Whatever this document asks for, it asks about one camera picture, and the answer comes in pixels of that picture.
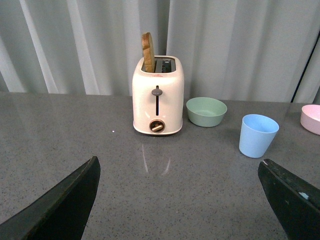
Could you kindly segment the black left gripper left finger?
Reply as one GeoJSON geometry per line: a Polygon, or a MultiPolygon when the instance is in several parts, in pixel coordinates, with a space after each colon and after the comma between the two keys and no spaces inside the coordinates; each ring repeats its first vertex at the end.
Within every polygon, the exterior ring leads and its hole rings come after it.
{"type": "Polygon", "coordinates": [[[80,240],[101,174],[94,156],[31,205],[0,225],[2,240],[80,240]]]}

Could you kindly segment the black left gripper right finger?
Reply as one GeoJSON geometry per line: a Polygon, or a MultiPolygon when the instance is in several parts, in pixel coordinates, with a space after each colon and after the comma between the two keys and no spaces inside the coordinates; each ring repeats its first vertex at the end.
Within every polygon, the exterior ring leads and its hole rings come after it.
{"type": "Polygon", "coordinates": [[[270,159],[258,167],[266,198],[290,240],[320,238],[320,190],[270,159]]]}

